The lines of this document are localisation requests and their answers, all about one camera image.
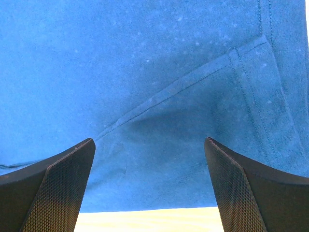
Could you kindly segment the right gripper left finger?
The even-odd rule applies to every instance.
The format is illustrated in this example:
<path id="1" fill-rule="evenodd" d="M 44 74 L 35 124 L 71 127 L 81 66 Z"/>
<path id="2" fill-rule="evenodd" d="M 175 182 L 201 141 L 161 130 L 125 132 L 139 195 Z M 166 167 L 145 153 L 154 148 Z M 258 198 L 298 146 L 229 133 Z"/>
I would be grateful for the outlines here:
<path id="1" fill-rule="evenodd" d="M 74 231 L 95 149 L 88 138 L 60 154 L 1 175 L 0 230 Z"/>

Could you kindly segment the dark blue t shirt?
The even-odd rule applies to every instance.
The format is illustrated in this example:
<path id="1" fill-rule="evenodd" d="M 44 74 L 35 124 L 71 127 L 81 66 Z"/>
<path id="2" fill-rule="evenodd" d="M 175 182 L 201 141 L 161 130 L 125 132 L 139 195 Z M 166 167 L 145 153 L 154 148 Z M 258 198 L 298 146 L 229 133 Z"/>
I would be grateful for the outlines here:
<path id="1" fill-rule="evenodd" d="M 3 0 L 0 172 L 86 138 L 82 211 L 216 205 L 204 141 L 309 174 L 303 0 Z"/>

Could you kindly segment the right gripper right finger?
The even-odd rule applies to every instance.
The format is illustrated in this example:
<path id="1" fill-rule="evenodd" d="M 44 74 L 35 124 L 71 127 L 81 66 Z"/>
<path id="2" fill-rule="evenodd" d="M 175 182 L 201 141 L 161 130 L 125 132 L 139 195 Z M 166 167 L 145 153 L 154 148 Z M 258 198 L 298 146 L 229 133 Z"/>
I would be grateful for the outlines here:
<path id="1" fill-rule="evenodd" d="M 307 232 L 309 179 L 234 152 L 212 138 L 204 143 L 226 232 Z"/>

